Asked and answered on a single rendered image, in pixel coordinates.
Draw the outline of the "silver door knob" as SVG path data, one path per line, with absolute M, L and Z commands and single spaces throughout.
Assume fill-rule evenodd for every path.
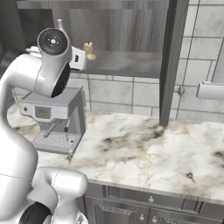
M 182 96 L 185 93 L 185 89 L 183 86 L 176 87 L 174 92 L 179 96 Z

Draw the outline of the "grey espresso machine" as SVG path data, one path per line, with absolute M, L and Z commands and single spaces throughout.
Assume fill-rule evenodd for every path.
M 34 93 L 21 98 L 20 114 L 31 117 L 40 127 L 31 141 L 35 148 L 73 155 L 86 132 L 85 102 L 83 87 L 67 87 L 54 98 Z

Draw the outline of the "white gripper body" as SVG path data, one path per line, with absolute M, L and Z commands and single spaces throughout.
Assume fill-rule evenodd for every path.
M 37 46 L 35 46 L 35 45 L 30 46 L 30 47 L 27 47 L 27 48 L 25 49 L 25 51 L 26 51 L 27 53 L 29 53 L 29 54 L 34 54 L 34 55 L 36 55 L 36 54 L 40 54 L 39 48 L 38 48 Z

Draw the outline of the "white liquor bottle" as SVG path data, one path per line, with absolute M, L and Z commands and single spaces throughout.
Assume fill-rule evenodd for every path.
M 65 31 L 64 27 L 63 27 L 63 22 L 62 22 L 62 19 L 57 19 L 58 21 L 58 27 L 61 31 Z

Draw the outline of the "beige candle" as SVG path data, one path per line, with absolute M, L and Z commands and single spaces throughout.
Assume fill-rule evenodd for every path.
M 89 60 L 95 60 L 96 56 L 94 54 L 94 45 L 91 41 L 84 44 L 83 50 L 86 52 L 86 56 Z

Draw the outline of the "dark wood cabinet door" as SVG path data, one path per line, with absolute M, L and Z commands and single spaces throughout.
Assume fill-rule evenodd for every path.
M 169 0 L 159 77 L 159 124 L 169 122 L 189 0 Z
M 16 0 L 0 0 L 0 71 L 25 51 Z

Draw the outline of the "dark wood wall cabinet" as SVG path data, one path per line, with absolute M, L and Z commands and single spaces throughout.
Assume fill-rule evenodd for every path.
M 63 20 L 73 46 L 94 45 L 87 74 L 157 78 L 160 73 L 169 0 L 18 0 L 39 21 Z

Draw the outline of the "dark grey cupboard door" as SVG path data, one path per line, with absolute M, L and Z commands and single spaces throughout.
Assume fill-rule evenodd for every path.
M 85 197 L 89 224 L 147 224 L 149 208 L 107 199 Z
M 195 217 L 195 216 L 167 211 L 163 209 L 151 208 L 149 213 L 149 224 L 153 224 L 151 222 L 153 216 L 157 217 L 156 224 L 204 224 L 205 223 L 203 219 Z

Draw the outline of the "dark grey drawer front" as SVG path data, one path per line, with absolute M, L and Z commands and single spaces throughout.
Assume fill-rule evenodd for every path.
M 153 204 L 161 207 L 174 207 L 180 209 L 183 204 L 183 199 L 167 195 L 155 194 L 151 192 L 139 192 L 130 189 L 124 189 L 114 186 L 105 186 L 104 192 L 106 197 L 118 198 L 120 200 L 131 200 L 141 203 Z M 152 196 L 153 203 L 149 203 L 148 199 Z
M 195 206 L 194 211 L 202 218 L 220 222 L 224 221 L 224 203 L 217 204 L 200 201 Z

